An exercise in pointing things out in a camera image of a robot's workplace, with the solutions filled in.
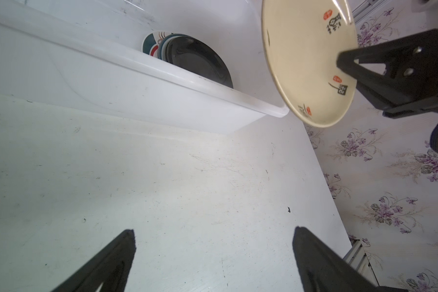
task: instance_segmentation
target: screw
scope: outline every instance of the screw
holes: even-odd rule
[[[412,75],[412,73],[414,73],[414,69],[412,69],[412,68],[407,68],[407,69],[405,69],[405,71],[404,71],[404,77],[409,76],[409,75]]]
[[[414,49],[414,54],[418,54],[418,53],[420,53],[422,51],[422,47],[416,47],[415,49]]]

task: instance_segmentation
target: black chinese calligraphy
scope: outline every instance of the black chinese calligraphy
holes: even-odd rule
[[[340,13],[338,13],[335,17],[329,20],[329,24],[326,26],[329,34],[331,34],[332,31],[336,31],[339,27],[341,27],[340,21],[341,21]]]
[[[337,93],[339,93],[339,94],[345,95],[346,92],[347,92],[347,87],[348,87],[347,85],[339,84],[339,87],[336,87],[336,86],[332,85],[332,84],[329,83],[329,82],[328,82],[328,84],[329,84],[331,87],[336,88],[336,89],[337,89]]]

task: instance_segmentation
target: plate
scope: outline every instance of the plate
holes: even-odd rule
[[[143,53],[160,59],[160,56],[158,57],[159,45],[165,37],[171,34],[173,33],[167,31],[153,31],[147,35],[143,40]]]
[[[165,57],[165,49],[169,43],[169,41],[171,41],[172,39],[176,38],[176,37],[187,37],[187,35],[182,35],[182,34],[171,34],[167,37],[165,37],[162,42],[159,44],[159,55],[158,58],[161,59],[162,61],[166,61],[166,57]]]
[[[196,73],[204,78],[234,88],[229,70],[217,53],[191,36],[177,36],[168,40],[165,61]]]
[[[305,123],[325,128],[349,109],[357,81],[336,67],[357,48],[345,0],[263,0],[263,44],[269,70],[287,106]]]

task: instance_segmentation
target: scratch marks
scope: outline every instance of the scratch marks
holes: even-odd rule
[[[276,149],[276,145],[274,145],[274,143],[272,143],[271,142],[271,152],[272,152],[272,155],[271,155],[271,158],[274,158],[274,149]]]
[[[222,257],[220,258],[220,262],[222,264],[222,274],[224,275],[224,278],[226,277],[226,273],[224,272],[224,262],[222,261]]]
[[[235,170],[237,168],[239,168],[241,166],[241,164],[244,164],[245,162],[240,162],[240,161],[236,161],[233,159],[218,159],[217,162],[213,162],[209,159],[205,159],[193,154],[190,154],[191,157],[199,160],[200,162],[204,163],[205,166],[207,166],[207,168],[204,169],[200,169],[200,168],[196,168],[197,170],[201,171],[201,172],[207,172],[207,171],[211,171],[211,170],[217,170],[217,169],[226,169],[230,172],[236,172],[239,175],[245,177],[243,174],[240,173],[239,170]]]

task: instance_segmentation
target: floral wallpaper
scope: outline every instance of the floral wallpaper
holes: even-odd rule
[[[410,5],[386,0],[365,16],[359,46],[426,30]],[[380,285],[438,292],[438,154],[428,144],[437,123],[435,113],[385,118],[356,92],[335,126],[306,126],[347,234],[362,240]]]

